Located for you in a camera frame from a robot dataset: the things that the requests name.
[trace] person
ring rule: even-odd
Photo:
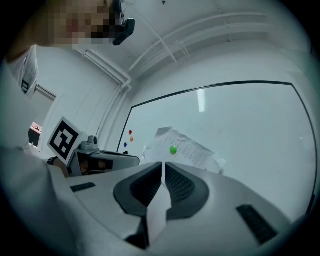
[[[18,86],[33,96],[39,75],[36,45],[59,47],[83,38],[114,38],[120,13],[120,0],[46,0],[6,55]]]

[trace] black camera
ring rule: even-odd
[[[133,18],[127,19],[120,28],[120,32],[115,36],[113,40],[114,46],[121,45],[128,37],[130,37],[136,27],[136,21]]]

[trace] white ceiling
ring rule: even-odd
[[[261,39],[295,50],[310,48],[290,13],[280,5],[270,5],[270,1],[166,0],[164,5],[162,0],[121,1],[125,18],[136,20],[133,35],[120,46],[106,40],[86,47],[139,80],[168,63],[178,66],[182,57],[189,59],[188,53],[230,41]],[[192,23],[196,24],[181,29]]]

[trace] whiteboard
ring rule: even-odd
[[[292,84],[207,86],[134,106],[118,152],[141,158],[157,130],[169,126],[217,152],[226,160],[225,176],[251,188],[291,221],[306,213],[316,178],[316,146]]]

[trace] pipe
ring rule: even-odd
[[[112,130],[113,130],[113,128],[114,128],[115,120],[116,120],[116,118],[118,117],[119,111],[120,111],[120,109],[122,108],[122,106],[123,106],[123,104],[124,104],[124,102],[125,102],[125,99],[126,99],[128,93],[132,90],[132,86],[131,86],[131,85],[127,85],[127,87],[128,87],[128,89],[127,89],[127,90],[124,92],[124,94],[122,95],[122,98],[121,98],[119,104],[117,105],[117,107],[116,107],[116,109],[115,109],[115,111],[114,111],[114,114],[113,114],[112,119],[111,119],[111,121],[110,121],[110,125],[111,125],[111,126],[110,126],[110,129],[109,129],[109,131],[107,132],[107,134],[104,136],[104,138],[102,139],[102,142],[101,142],[101,144],[100,144],[100,145],[104,145],[104,147],[103,147],[104,150],[107,148],[107,143],[108,143],[108,141],[109,141],[110,134],[111,134],[111,132],[112,132]]]
[[[107,108],[106,112],[104,113],[104,116],[103,116],[103,118],[102,118],[102,120],[101,120],[101,123],[100,123],[100,125],[99,125],[99,128],[98,128],[98,131],[96,132],[96,136],[98,137],[98,139],[99,139],[99,137],[100,137],[100,134],[101,134],[101,131],[102,131],[102,127],[104,126],[104,124],[105,124],[105,122],[106,122],[106,120],[107,120],[107,118],[108,118],[108,115],[109,115],[109,113],[110,113],[110,111],[111,111],[111,109],[112,109],[111,106],[114,104],[115,99],[119,96],[120,92],[121,92],[124,88],[126,88],[126,87],[132,88],[132,86],[130,85],[131,82],[132,82],[132,78],[131,78],[129,75],[128,75],[128,77],[129,77],[129,79],[128,79],[123,85],[121,85],[121,86],[118,88],[118,90],[115,92],[115,94],[114,94],[114,96],[113,96],[113,99],[111,100],[110,104],[108,105],[108,108]]]
[[[180,50],[184,53],[184,55],[187,56],[189,58],[189,60],[191,61],[190,55],[189,55],[186,47],[184,47],[182,45],[182,42],[177,41],[176,44],[179,46]]]
[[[195,39],[197,40],[196,42],[199,41],[203,41],[205,39],[208,38],[213,38],[216,37],[217,35],[212,36],[211,33],[217,31],[219,32],[219,30],[223,29],[223,28],[227,28],[227,25],[220,25],[220,26],[215,26],[215,27],[211,27],[208,28],[206,30],[202,30],[199,32],[196,32],[194,34],[188,35],[187,37],[184,37],[181,39],[181,41],[183,41],[183,43],[188,43],[189,40],[191,39]],[[247,32],[266,32],[268,33],[270,31],[270,29],[272,28],[272,25],[269,23],[234,23],[234,24],[229,24],[228,25],[229,29],[226,29],[225,31],[227,31],[227,33],[219,33],[218,36],[222,36],[222,35],[228,35],[230,33],[235,34],[235,33],[247,33]],[[229,30],[235,30],[236,28],[241,28],[241,30],[238,31],[233,31],[230,32]],[[170,48],[173,49],[174,52],[178,51],[176,48],[173,48],[175,45],[177,45],[177,42],[174,42],[173,44],[170,45]],[[151,61],[152,59],[154,59],[156,56],[159,55],[163,55],[163,53],[165,53],[166,51],[164,49],[162,49],[161,51],[157,52],[154,56],[150,57],[148,60],[146,60],[144,63],[142,63],[139,68],[142,69],[142,67],[144,65],[146,65],[149,61]]]
[[[119,67],[117,64],[115,64],[112,60],[110,60],[109,58],[106,58],[105,56],[102,56],[100,53],[98,53],[97,51],[92,51],[92,50],[87,50],[87,52],[97,56],[98,58],[100,58],[101,60],[103,60],[104,62],[106,62],[107,64],[109,64],[113,69],[115,69],[116,71],[118,71],[121,75],[123,75],[125,78],[127,79],[131,79],[131,76],[125,72],[121,67]]]
[[[184,41],[181,41],[180,43],[181,43],[182,47],[185,49],[186,54],[187,54],[188,57],[189,57],[189,60],[191,61],[191,56],[190,56],[190,54],[189,54],[189,52],[188,52],[188,50],[187,50],[187,47],[185,46],[185,42],[184,42]]]
[[[210,17],[207,17],[207,18],[199,19],[199,20],[197,20],[195,22],[189,23],[189,24],[187,24],[185,26],[182,26],[182,27],[178,28],[177,30],[171,32],[170,34],[167,34],[163,38],[163,40],[166,40],[169,37],[171,37],[172,35],[180,32],[180,31],[183,31],[185,29],[188,29],[188,28],[190,28],[192,26],[195,26],[195,25],[203,23],[203,22],[207,22],[207,21],[215,20],[215,19],[220,19],[220,18],[236,17],[236,16],[267,16],[267,15],[264,14],[264,13],[259,13],[259,12],[235,12],[235,13],[226,13],[226,14],[210,16]],[[155,48],[160,43],[161,43],[161,40],[157,41],[156,43],[151,45],[142,55],[140,55],[140,57],[129,68],[129,72],[131,72],[135,68],[135,66],[144,58],[144,56],[146,56],[153,48]]]
[[[96,64],[100,69],[102,69],[102,71],[104,71],[105,73],[107,73],[108,76],[110,76],[113,80],[115,80],[118,84],[123,84],[125,81],[122,78],[118,78],[115,77],[114,74],[110,73],[109,70],[107,70],[105,67],[103,67],[100,63],[98,63],[95,59],[91,58],[88,55],[85,55],[85,57],[90,60],[91,62],[93,62],[94,64]]]
[[[132,86],[130,85],[132,82],[132,78],[131,76],[126,73],[123,69],[121,69],[119,66],[117,66],[115,63],[113,63],[111,60],[106,59],[105,57],[101,56],[99,53],[97,53],[96,51],[91,51],[91,50],[86,50],[85,52],[81,51],[81,50],[77,50],[79,53],[81,53],[83,56],[85,56],[87,59],[89,59],[90,61],[92,61],[93,63],[95,63],[98,67],[100,67],[102,70],[104,70],[107,74],[110,73],[111,77],[113,79],[115,79],[116,81],[119,80],[122,85],[119,86],[117,88],[117,90],[113,93],[112,98],[111,98],[111,102],[108,104],[108,107],[103,115],[103,118],[100,122],[99,128],[96,132],[96,136],[98,137],[98,139],[101,136],[101,132],[102,132],[102,128],[104,127],[104,124],[106,123],[106,120],[110,114],[110,111],[112,109],[112,106],[114,105],[116,99],[118,98],[120,92],[128,87],[129,91],[132,89]],[[115,69],[116,71],[118,71],[121,75],[123,75],[125,78],[127,78],[127,81],[125,81],[122,77],[120,77],[114,70],[112,70],[111,68]],[[123,101],[125,100],[125,97],[122,97],[120,104],[123,104]]]
[[[112,70],[109,66],[107,66],[104,62],[108,63],[107,61],[105,61],[103,58],[99,57],[97,54],[93,53],[90,50],[87,50],[86,53],[84,54],[86,57],[91,58],[92,60],[94,60],[96,63],[98,63],[101,67],[103,67],[103,69],[107,70],[108,72],[110,72],[114,77],[116,77],[116,79],[118,79],[119,81],[121,81],[122,83],[125,82],[125,80],[119,75],[117,74],[114,70]]]
[[[96,136],[98,139],[100,138],[102,128],[103,128],[103,126],[104,126],[104,124],[105,124],[105,122],[106,122],[106,119],[107,119],[110,111],[111,111],[112,105],[115,103],[115,100],[118,98],[118,96],[119,96],[119,94],[120,94],[121,91],[122,91],[121,86],[119,86],[119,87],[115,90],[114,94],[112,95],[111,101],[110,101],[110,103],[108,104],[108,107],[106,108],[106,111],[105,111],[105,113],[104,113],[104,115],[103,115],[103,118],[102,118],[102,120],[101,120],[101,122],[100,122],[100,124],[99,124],[98,130],[96,131],[96,135],[95,135],[95,136]]]
[[[219,4],[217,3],[216,0],[212,0],[212,3],[216,5],[216,7],[218,7],[218,10],[220,11],[220,13],[223,15],[225,14],[224,11],[220,8]],[[224,20],[224,24],[227,25],[226,28],[228,29],[228,20],[226,18],[223,19]],[[232,37],[231,34],[228,35],[229,36],[229,42],[232,42]]]

